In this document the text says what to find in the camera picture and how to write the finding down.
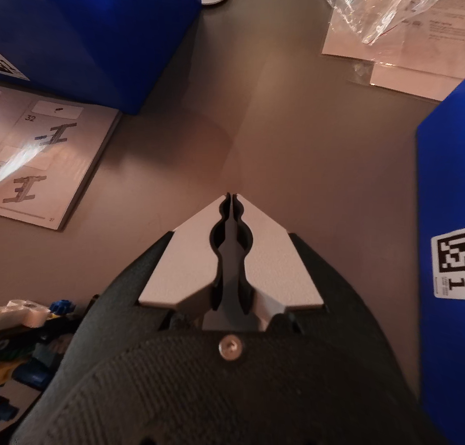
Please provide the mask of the lego instruction booklet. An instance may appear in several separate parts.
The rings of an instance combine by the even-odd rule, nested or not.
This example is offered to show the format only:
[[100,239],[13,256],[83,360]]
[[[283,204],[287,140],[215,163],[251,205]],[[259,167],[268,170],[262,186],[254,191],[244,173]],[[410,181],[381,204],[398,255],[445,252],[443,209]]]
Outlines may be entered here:
[[1,87],[0,213],[60,230],[121,112]]

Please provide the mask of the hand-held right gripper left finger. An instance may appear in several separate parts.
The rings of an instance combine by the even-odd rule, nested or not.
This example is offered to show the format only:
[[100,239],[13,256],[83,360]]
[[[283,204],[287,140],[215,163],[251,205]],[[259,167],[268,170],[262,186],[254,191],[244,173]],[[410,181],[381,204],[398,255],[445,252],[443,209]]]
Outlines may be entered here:
[[148,279],[139,304],[182,314],[217,310],[223,296],[223,263],[231,195],[220,196],[174,231]]

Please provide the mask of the white paper sheets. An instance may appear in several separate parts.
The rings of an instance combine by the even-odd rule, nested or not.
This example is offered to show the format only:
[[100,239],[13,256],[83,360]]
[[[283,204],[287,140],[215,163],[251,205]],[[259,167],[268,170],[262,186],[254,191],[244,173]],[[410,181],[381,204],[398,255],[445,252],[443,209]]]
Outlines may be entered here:
[[464,0],[439,0],[373,45],[362,43],[333,12],[322,53],[361,61],[360,81],[443,101],[465,77]]

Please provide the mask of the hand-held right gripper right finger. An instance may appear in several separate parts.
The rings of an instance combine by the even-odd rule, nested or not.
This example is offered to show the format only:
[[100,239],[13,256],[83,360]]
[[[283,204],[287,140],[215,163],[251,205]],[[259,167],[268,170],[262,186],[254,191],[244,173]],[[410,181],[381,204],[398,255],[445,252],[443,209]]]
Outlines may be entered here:
[[238,296],[261,326],[274,316],[322,309],[324,301],[288,231],[240,194],[232,198],[240,262]]

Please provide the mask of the blue storage bin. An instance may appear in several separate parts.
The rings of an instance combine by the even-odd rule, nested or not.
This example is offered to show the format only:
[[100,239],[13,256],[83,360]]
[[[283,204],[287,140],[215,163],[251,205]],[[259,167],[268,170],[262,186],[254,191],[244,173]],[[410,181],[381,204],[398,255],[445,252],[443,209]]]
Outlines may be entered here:
[[201,0],[0,0],[1,82],[136,115]]
[[417,128],[421,402],[465,442],[465,83]]

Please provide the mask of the clear plastic bag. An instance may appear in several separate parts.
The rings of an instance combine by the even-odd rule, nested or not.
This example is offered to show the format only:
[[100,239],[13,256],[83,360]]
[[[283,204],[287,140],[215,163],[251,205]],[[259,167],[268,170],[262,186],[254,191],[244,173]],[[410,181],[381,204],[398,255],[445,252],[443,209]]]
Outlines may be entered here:
[[370,45],[406,19],[428,11],[439,0],[326,0],[336,15]]

